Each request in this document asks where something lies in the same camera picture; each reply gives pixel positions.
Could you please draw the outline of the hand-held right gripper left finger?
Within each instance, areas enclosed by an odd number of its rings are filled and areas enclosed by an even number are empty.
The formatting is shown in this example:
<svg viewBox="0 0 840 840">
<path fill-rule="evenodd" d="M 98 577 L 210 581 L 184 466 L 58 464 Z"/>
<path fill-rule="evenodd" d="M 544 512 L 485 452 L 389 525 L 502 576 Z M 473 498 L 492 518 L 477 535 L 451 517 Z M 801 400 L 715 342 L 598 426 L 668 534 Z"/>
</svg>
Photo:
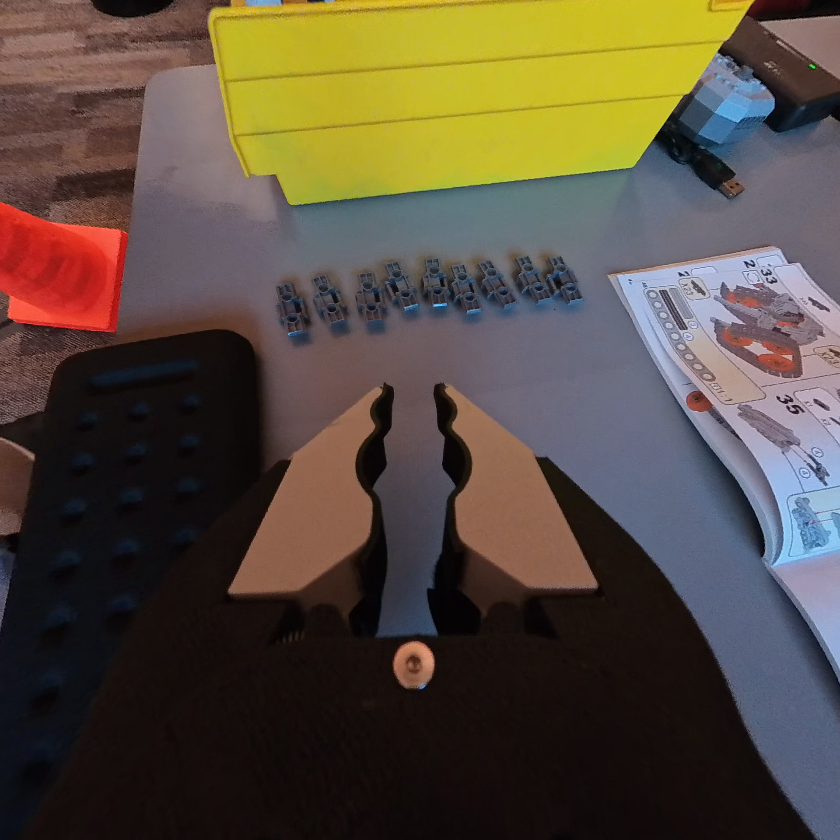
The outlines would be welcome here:
<svg viewBox="0 0 840 840">
<path fill-rule="evenodd" d="M 375 387 L 290 457 L 229 596 L 330 606 L 353 633 L 377 632 L 387 556 L 374 486 L 393 401 Z"/>
</svg>

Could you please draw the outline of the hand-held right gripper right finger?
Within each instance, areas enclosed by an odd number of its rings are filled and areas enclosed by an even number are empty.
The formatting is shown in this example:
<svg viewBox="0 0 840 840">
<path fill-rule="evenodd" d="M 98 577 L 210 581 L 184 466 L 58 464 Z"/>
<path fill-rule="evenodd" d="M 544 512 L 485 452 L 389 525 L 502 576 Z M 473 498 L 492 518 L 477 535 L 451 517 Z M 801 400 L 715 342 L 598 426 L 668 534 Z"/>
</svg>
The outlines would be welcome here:
<svg viewBox="0 0 840 840">
<path fill-rule="evenodd" d="M 429 610 L 435 624 L 480 624 L 499 604 L 588 596 L 598 583 L 541 460 L 452 385 L 434 388 L 447 499 Z"/>
</svg>

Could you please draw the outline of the row of grey connector bricks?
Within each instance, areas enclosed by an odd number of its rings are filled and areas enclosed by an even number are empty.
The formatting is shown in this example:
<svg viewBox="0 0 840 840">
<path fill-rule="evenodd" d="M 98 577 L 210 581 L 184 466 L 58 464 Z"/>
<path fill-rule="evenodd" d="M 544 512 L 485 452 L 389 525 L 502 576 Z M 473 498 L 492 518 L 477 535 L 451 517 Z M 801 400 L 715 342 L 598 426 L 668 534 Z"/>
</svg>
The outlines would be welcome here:
<svg viewBox="0 0 840 840">
<path fill-rule="evenodd" d="M 390 311 L 417 319 L 424 308 L 436 312 L 453 308 L 465 319 L 477 319 L 487 304 L 507 311 L 520 301 L 548 308 L 555 303 L 575 306 L 584 299 L 581 283 L 561 255 L 549 256 L 543 264 L 529 255 L 515 255 L 510 275 L 490 259 L 471 269 L 466 264 L 445 267 L 439 258 L 429 257 L 423 267 L 418 282 L 397 260 L 384 263 L 383 278 L 362 271 L 351 297 L 326 274 L 310 279 L 307 295 L 292 281 L 281 282 L 276 287 L 278 323 L 290 339 L 304 340 L 312 314 L 331 331 L 346 332 L 351 308 L 367 329 L 374 330 L 384 328 Z"/>
</svg>

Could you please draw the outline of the yellow storage bin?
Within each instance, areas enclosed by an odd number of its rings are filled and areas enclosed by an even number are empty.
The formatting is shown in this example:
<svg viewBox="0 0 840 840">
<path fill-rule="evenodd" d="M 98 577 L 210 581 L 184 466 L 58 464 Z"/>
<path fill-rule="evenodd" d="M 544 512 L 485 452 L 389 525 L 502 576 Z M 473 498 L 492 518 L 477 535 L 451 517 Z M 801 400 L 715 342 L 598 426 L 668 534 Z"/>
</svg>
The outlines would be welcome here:
<svg viewBox="0 0 840 840">
<path fill-rule="evenodd" d="M 290 205 L 633 168 L 750 2 L 213 9 L 227 132 Z"/>
</svg>

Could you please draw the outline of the open instruction booklet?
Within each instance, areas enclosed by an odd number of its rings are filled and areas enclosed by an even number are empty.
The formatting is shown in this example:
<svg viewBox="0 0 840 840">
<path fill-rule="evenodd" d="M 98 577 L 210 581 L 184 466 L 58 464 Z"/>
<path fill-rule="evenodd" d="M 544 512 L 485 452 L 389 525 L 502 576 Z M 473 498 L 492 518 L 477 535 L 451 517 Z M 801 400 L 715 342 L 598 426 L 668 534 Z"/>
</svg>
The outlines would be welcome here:
<svg viewBox="0 0 840 840">
<path fill-rule="evenodd" d="M 838 675 L 838 304 L 774 246 L 608 277 Z"/>
</svg>

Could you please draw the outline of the orange traffic cone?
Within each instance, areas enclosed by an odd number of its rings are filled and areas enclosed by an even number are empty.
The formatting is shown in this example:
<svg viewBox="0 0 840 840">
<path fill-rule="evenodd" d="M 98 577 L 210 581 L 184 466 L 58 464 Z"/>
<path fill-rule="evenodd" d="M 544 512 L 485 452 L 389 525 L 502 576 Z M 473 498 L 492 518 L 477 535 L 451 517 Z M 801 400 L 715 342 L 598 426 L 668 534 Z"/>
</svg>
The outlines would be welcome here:
<svg viewBox="0 0 840 840">
<path fill-rule="evenodd" d="M 57 224 L 1 204 L 1 290 L 7 315 L 41 327 L 113 333 L 129 236 Z"/>
</svg>

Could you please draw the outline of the grey toy battery hub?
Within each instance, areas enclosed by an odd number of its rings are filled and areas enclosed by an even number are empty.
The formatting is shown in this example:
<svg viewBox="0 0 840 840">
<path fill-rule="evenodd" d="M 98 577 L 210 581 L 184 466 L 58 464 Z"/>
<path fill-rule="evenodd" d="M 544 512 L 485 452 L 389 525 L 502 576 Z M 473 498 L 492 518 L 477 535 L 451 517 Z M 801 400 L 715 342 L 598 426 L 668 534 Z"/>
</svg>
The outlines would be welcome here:
<svg viewBox="0 0 840 840">
<path fill-rule="evenodd" d="M 752 68 L 717 53 L 670 121 L 678 133 L 714 149 L 745 140 L 774 108 L 773 93 Z"/>
</svg>

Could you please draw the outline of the black power adapter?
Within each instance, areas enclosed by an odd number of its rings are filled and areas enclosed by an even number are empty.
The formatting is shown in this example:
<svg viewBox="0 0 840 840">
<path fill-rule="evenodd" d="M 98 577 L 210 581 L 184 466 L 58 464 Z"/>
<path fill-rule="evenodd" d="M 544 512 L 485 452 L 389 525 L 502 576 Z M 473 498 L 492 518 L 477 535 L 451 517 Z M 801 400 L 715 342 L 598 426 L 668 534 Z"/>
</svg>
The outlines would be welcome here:
<svg viewBox="0 0 840 840">
<path fill-rule="evenodd" d="M 751 17 L 741 21 L 720 52 L 750 67 L 773 94 L 775 106 L 765 121 L 772 131 L 789 132 L 838 116 L 838 79 Z"/>
</svg>

